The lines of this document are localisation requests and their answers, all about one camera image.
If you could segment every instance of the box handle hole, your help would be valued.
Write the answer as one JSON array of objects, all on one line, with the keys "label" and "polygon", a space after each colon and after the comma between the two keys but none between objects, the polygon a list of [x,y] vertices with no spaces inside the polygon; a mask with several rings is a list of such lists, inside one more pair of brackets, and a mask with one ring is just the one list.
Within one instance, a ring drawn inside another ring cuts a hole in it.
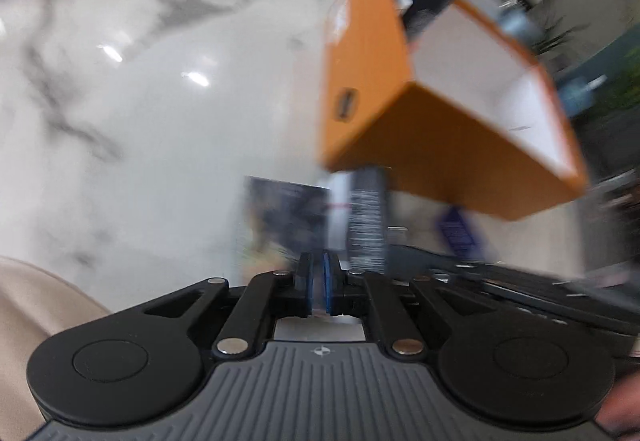
[{"label": "box handle hole", "polygon": [[345,88],[338,97],[336,119],[338,121],[349,121],[356,109],[356,98],[358,91],[355,88]]}]

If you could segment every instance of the marble countertop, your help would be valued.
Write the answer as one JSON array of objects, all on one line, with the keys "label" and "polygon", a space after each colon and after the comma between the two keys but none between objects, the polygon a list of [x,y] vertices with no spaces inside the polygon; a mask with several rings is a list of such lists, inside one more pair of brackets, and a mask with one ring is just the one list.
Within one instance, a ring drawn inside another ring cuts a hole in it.
[{"label": "marble countertop", "polygon": [[[238,284],[246,175],[316,163],[334,0],[0,0],[0,255],[112,310],[207,277]],[[441,249],[431,201],[398,196]],[[580,270],[574,209],[476,216],[494,258]]]}]

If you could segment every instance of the orange box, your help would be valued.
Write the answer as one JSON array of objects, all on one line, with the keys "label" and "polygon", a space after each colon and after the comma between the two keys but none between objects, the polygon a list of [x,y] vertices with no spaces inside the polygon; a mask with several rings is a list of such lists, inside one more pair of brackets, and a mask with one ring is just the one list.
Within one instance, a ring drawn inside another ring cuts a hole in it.
[{"label": "orange box", "polygon": [[506,219],[585,190],[545,69],[466,1],[455,0],[410,48],[394,0],[339,0],[326,52],[328,170],[386,166],[393,189]]}]

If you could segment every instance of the logo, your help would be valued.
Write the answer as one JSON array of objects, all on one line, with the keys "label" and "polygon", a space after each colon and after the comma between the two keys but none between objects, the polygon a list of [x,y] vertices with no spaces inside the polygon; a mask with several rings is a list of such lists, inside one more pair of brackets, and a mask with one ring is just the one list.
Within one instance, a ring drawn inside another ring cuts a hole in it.
[{"label": "logo", "polygon": [[313,354],[318,355],[319,357],[322,358],[323,356],[331,354],[331,349],[329,349],[329,347],[324,347],[324,345],[321,345],[320,347],[316,347],[311,352]]}]

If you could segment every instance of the hand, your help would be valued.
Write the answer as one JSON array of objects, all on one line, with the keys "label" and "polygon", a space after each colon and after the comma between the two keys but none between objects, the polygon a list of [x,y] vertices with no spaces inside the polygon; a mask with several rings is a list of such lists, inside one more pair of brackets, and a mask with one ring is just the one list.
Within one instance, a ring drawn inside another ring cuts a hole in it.
[{"label": "hand", "polygon": [[[615,384],[604,400],[596,421],[610,432],[640,431],[640,373],[631,374]],[[640,432],[621,437],[640,441]]]}]

